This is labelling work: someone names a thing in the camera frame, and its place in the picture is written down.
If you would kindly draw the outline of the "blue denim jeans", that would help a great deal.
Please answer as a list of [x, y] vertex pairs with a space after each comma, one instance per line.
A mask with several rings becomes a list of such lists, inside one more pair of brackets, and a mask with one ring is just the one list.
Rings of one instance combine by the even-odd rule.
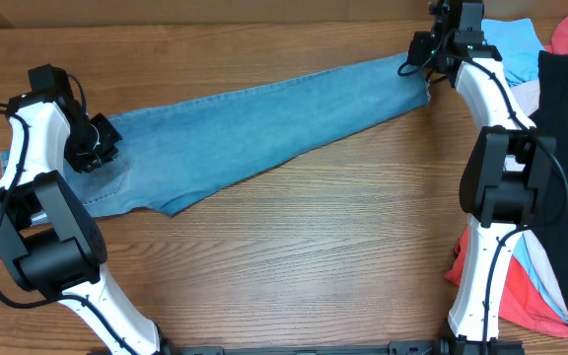
[[168, 106], [113, 115], [117, 154], [62, 174], [93, 217], [173, 216], [238, 181], [428, 104], [403, 54]]

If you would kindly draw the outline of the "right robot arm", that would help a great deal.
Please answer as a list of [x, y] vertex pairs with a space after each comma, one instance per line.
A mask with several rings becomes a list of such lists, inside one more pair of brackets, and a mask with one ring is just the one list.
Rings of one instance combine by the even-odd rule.
[[434, 1], [432, 29], [415, 33], [407, 65], [447, 79], [479, 131], [460, 183], [468, 249], [461, 284], [431, 354], [521, 354], [519, 341], [499, 340], [499, 310], [514, 248], [539, 211], [555, 140], [539, 136], [508, 86], [498, 49], [482, 30], [480, 1]]

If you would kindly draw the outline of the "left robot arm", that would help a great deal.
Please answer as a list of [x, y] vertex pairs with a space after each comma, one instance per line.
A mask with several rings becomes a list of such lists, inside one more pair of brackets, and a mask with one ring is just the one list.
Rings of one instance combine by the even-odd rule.
[[[45, 64], [31, 89], [0, 104], [13, 137], [0, 179], [0, 259], [16, 284], [78, 315], [111, 354], [175, 354], [159, 327], [132, 305], [107, 269], [103, 235], [65, 181], [64, 167], [90, 173], [112, 160], [120, 134], [90, 117], [79, 81]], [[5, 296], [0, 301], [22, 307]]]

